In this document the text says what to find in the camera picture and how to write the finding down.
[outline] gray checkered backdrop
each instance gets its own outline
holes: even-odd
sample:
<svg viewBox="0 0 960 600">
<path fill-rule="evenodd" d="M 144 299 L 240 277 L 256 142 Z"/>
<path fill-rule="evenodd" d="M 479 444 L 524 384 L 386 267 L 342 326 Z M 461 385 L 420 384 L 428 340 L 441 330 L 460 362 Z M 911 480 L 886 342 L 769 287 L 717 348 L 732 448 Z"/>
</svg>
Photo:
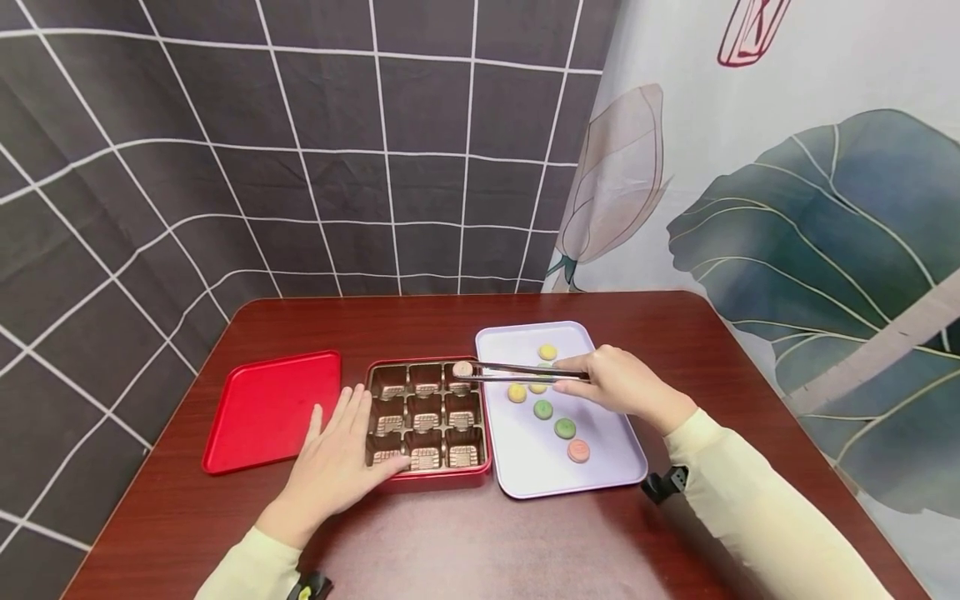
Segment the gray checkered backdrop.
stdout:
<svg viewBox="0 0 960 600">
<path fill-rule="evenodd" d="M 0 0 L 5 597 L 245 302 L 538 291 L 617 3 Z"/>
</svg>

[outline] red tabletop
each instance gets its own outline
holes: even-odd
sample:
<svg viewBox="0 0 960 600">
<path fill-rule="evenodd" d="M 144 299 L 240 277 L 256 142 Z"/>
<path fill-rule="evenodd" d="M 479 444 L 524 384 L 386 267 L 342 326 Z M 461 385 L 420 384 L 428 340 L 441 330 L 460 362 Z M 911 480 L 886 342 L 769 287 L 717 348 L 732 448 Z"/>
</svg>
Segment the red tabletop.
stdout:
<svg viewBox="0 0 960 600">
<path fill-rule="evenodd" d="M 685 292 L 259 300 L 241 309 L 117 508 L 66 600 L 192 598 L 279 492 L 290 463 L 220 477 L 201 470 L 234 367 L 336 349 L 343 380 L 389 358 L 472 354 L 488 326 L 571 320 L 639 356 L 739 431 L 847 536 L 898 598 L 925 594 L 730 332 Z M 662 441 L 636 425 L 653 469 Z M 304 554 L 331 600 L 726 598 L 680 532 L 682 511 L 639 487 L 517 502 L 491 480 L 456 492 L 375 494 L 329 521 Z"/>
</svg>

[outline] curtain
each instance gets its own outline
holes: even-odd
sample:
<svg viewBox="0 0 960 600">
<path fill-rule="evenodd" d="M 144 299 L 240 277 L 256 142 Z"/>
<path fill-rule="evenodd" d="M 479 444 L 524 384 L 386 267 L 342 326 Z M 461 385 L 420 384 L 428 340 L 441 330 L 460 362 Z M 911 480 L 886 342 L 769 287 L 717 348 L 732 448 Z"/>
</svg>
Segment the curtain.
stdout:
<svg viewBox="0 0 960 600">
<path fill-rule="evenodd" d="M 0 2 L 5 597 L 59 597 L 246 302 L 538 291 L 617 5 Z"/>
<path fill-rule="evenodd" d="M 948 2 L 625 2 L 544 291 L 706 297 L 934 597 L 960 589 Z"/>
</svg>

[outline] white tray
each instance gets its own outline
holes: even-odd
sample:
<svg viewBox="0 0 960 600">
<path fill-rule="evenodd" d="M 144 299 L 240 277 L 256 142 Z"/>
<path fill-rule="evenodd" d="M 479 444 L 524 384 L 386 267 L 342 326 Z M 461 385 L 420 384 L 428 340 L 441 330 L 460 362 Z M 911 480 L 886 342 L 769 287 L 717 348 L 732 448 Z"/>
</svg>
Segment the white tray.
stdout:
<svg viewBox="0 0 960 600">
<path fill-rule="evenodd" d="M 572 321 L 489 327 L 476 336 L 483 362 L 536 366 L 544 362 L 538 356 L 543 344 L 554 346 L 558 358 L 594 350 L 587 330 Z M 647 458 L 626 417 L 552 389 L 542 395 L 528 390 L 526 401 L 515 404 L 507 398 L 509 385 L 483 384 L 493 466 L 507 495 L 522 500 L 636 484 L 646 477 Z M 553 404 L 550 420 L 534 415 L 541 398 Z M 562 417 L 576 423 L 576 437 L 589 445 L 590 458 L 583 464 L 567 457 L 569 441 L 553 431 Z"/>
</svg>

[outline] cream sleeve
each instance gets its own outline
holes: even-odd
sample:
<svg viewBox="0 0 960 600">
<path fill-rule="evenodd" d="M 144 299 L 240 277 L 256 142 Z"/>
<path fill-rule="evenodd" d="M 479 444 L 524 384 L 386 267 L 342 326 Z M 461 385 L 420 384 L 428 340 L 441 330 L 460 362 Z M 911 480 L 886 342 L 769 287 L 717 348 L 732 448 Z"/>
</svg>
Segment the cream sleeve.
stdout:
<svg viewBox="0 0 960 600">
<path fill-rule="evenodd" d="M 252 528 L 207 578 L 195 600 L 286 600 L 300 551 Z"/>
<path fill-rule="evenodd" d="M 751 445 L 703 410 L 665 438 L 686 500 L 764 593 L 779 600 L 890 594 L 853 546 Z"/>
</svg>

